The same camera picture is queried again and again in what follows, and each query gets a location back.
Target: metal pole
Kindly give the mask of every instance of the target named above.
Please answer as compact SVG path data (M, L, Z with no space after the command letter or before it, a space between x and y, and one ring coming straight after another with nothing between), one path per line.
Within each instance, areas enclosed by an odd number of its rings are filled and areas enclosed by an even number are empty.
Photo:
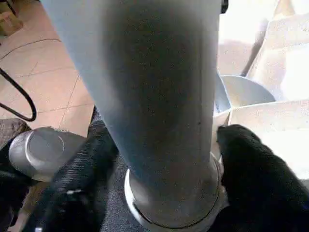
M134 205L162 228L203 220L221 0L42 0L130 169Z

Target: tile grout line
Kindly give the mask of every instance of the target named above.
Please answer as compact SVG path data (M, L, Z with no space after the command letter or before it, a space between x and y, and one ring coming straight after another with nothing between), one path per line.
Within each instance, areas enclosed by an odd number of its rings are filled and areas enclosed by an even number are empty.
M62 123L62 121L63 121L64 115L65 115L66 112L67 112L67 109L68 109L69 103L70 103L70 101L71 101L71 98L72 98L73 92L74 92L74 90L75 90L75 87L76 87L76 84L77 84L78 79L79 79L79 74L77 75L77 78L76 78L76 81L75 81L73 90L72 90L72 92L71 92L70 98L69 98L68 103L67 103L67 106L66 106L66 110L64 111L64 114L63 114L63 116L62 116L62 119L61 119L61 121L60 121L60 123L59 123L58 130L60 129L60 126L61 126L61 123Z
M72 70L76 70L76 68L73 67L73 66L65 66L65 67L56 68L56 69L51 69L51 70L47 70L47 71L43 71L43 72L34 72L34 73L31 73L31 75L37 75L37 74L42 74L42 73L50 73L50 72L54 72L54 71L62 70L62 69L72 69Z

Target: black cable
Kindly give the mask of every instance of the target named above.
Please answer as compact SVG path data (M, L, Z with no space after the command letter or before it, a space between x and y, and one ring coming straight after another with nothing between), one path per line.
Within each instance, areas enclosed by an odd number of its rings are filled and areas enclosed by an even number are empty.
M4 56L2 56L2 57L0 58L0 60L2 60L3 58L7 57L7 56L8 56L9 54L11 54L13 51L15 51L15 50L17 50L17 49L19 49L19 48L21 48L21 47L24 47L24 46L27 46L27 45L30 45L30 44L34 44L34 43L37 43L37 42L47 41L47 40L61 42L61 40L59 40L59 39L42 39L42 40L36 40L36 41L30 42L30 43L25 43L25 44L23 44L23 45L20 45L20 46L14 48L13 50L9 51L7 54L5 54Z
M16 82L14 81L2 68L0 68L0 75L2 75L8 82L11 83L12 86L14 86L28 101L31 110L32 110L32 117L26 117L18 112L16 112L15 110L9 108L8 106L0 103L0 107L2 107L3 109L11 112L12 114L16 115L17 117L28 121L28 122L33 122L36 117L37 117L37 110L35 109L35 105L33 103L33 100L31 99L31 97L27 94L27 92Z

